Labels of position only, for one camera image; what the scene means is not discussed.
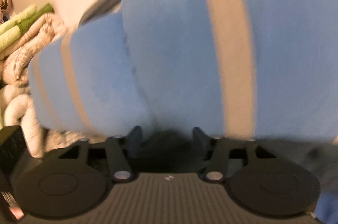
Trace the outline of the blue navy fleece jacket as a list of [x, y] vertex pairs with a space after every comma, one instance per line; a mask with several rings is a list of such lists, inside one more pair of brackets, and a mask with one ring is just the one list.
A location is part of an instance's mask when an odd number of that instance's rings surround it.
[[322, 223], [338, 223], [338, 197], [337, 194], [322, 192], [317, 202], [315, 214]]

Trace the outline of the blue striped pillow left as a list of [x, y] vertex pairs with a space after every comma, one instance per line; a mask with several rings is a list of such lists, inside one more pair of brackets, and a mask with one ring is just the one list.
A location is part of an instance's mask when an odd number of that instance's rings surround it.
[[153, 124], [136, 87], [120, 13], [65, 34], [28, 66], [29, 87], [41, 125], [107, 136]]

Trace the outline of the blue striped pillow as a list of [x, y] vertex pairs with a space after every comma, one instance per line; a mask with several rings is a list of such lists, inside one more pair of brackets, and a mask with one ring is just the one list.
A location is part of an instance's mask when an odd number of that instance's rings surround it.
[[337, 140], [337, 0], [122, 0], [121, 16], [127, 125]]
[[41, 125], [107, 136], [153, 124], [136, 87], [120, 13], [65, 34], [28, 66], [29, 87]]

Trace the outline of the blue striped pillow right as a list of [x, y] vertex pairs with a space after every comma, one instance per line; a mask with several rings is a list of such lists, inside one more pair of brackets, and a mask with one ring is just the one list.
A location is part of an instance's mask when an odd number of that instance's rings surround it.
[[121, 16], [127, 125], [337, 140], [337, 0], [122, 0]]

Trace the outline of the green and cream blanket pile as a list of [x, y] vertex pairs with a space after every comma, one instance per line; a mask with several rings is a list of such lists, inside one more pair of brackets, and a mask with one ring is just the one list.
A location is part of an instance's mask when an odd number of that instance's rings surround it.
[[1, 127], [19, 125], [34, 158], [44, 155], [45, 130], [35, 114], [28, 65], [66, 31], [51, 4], [31, 5], [1, 23]]

